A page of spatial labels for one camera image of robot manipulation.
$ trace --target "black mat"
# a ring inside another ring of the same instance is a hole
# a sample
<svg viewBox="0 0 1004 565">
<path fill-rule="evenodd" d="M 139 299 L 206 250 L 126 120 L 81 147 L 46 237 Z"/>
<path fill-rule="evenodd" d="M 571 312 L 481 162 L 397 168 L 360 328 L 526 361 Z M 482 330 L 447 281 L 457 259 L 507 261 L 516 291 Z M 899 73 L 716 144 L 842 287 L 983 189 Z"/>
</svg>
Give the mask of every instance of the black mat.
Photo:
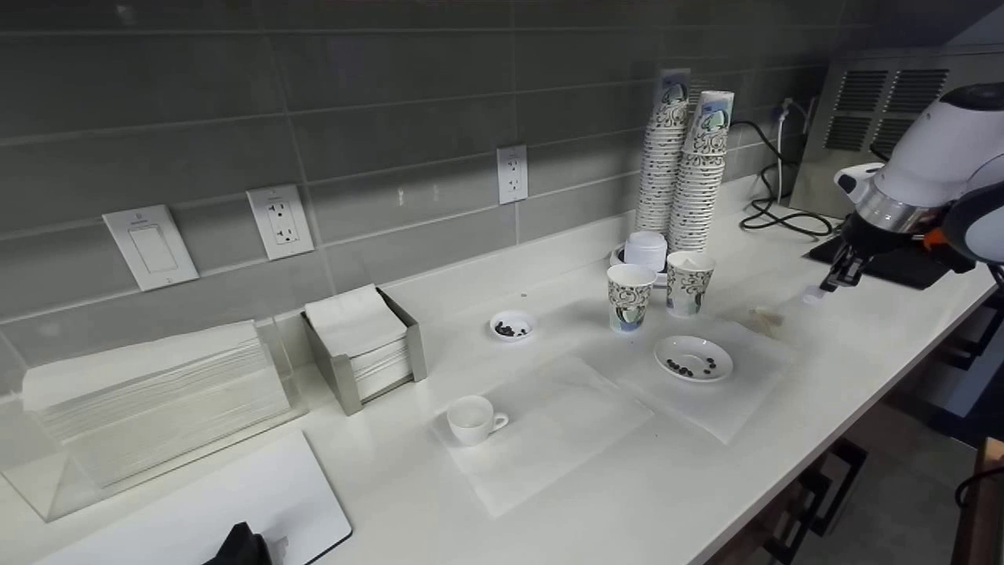
<svg viewBox="0 0 1004 565">
<path fill-rule="evenodd" d="M 839 248 L 840 238 L 833 237 L 813 247 L 805 253 L 805 256 L 820 262 L 832 263 L 833 256 Z M 927 251 L 918 243 L 916 247 L 904 247 L 875 255 L 864 267 L 864 274 L 923 291 L 934 285 L 948 270 L 947 266 L 928 256 Z"/>
</svg>

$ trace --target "gray tile backsplash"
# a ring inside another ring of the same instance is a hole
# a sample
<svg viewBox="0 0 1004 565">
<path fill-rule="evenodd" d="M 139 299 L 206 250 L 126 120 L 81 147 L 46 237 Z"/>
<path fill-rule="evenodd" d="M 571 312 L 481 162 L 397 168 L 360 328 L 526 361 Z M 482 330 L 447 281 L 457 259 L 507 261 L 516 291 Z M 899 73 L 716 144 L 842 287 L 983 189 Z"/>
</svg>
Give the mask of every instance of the gray tile backsplash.
<svg viewBox="0 0 1004 565">
<path fill-rule="evenodd" d="M 620 213 L 635 205 L 657 68 L 691 67 L 695 91 L 736 91 L 736 116 L 773 130 L 772 108 L 816 94 L 832 50 L 866 36 L 876 10 L 13 0 L 0 11 L 4 394 L 20 387 L 22 358 L 268 317 Z M 801 142 L 789 119 L 786 152 Z M 530 198 L 499 206 L 495 149 L 514 143 L 528 146 Z M 729 178 L 773 158 L 746 127 L 729 149 Z M 317 249 L 268 262 L 244 191 L 291 183 Z M 161 203 L 202 277 L 141 293 L 100 214 Z"/>
</svg>

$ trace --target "switch plate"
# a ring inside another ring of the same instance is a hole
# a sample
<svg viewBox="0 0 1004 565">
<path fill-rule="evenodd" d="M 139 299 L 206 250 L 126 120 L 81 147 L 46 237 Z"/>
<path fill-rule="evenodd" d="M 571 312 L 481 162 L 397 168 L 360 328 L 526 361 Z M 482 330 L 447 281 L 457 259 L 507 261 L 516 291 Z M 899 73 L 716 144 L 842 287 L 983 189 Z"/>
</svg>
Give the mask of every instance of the switch plate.
<svg viewBox="0 0 1004 565">
<path fill-rule="evenodd" d="M 526 146 L 514 145 L 495 150 L 499 170 L 499 204 L 525 200 Z"/>
<path fill-rule="evenodd" d="M 142 291 L 198 278 L 188 247 L 165 205 L 101 216 Z"/>
<path fill-rule="evenodd" d="M 296 185 L 249 190 L 248 202 L 269 260 L 313 250 L 313 239 Z"/>
</svg>

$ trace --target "metal vent grille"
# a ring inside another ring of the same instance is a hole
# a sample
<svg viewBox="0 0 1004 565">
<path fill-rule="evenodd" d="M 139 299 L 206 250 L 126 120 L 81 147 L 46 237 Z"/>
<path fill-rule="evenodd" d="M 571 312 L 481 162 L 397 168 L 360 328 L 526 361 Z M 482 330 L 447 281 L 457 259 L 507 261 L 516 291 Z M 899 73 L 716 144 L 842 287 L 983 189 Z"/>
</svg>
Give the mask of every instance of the metal vent grille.
<svg viewBox="0 0 1004 565">
<path fill-rule="evenodd" d="M 900 117 L 887 117 L 880 121 L 878 130 L 875 131 L 875 136 L 872 139 L 875 149 L 887 156 L 892 154 L 893 150 L 896 149 L 896 144 L 900 143 L 900 137 L 907 132 L 913 122 L 913 119 Z"/>
<path fill-rule="evenodd" d="M 920 113 L 941 95 L 947 68 L 910 68 L 896 73 L 886 111 Z"/>
<path fill-rule="evenodd" d="M 843 111 L 871 111 L 878 103 L 887 70 L 848 70 L 840 79 L 836 94 L 836 109 Z"/>
<path fill-rule="evenodd" d="M 860 151 L 870 124 L 870 117 L 834 115 L 829 120 L 829 126 L 826 129 L 826 143 L 823 144 L 823 147 L 844 151 Z"/>
</svg>

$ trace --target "white robot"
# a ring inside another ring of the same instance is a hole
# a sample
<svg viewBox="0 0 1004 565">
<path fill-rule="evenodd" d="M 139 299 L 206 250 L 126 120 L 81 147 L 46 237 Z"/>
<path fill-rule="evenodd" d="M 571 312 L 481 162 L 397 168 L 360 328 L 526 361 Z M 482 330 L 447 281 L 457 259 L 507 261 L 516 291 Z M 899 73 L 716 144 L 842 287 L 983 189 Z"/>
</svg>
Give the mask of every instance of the white robot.
<svg viewBox="0 0 1004 565">
<path fill-rule="evenodd" d="M 910 126 L 889 163 L 833 178 L 854 203 L 820 289 L 853 287 L 872 256 L 923 237 L 957 272 L 987 263 L 1004 288 L 1004 82 L 956 88 Z"/>
</svg>

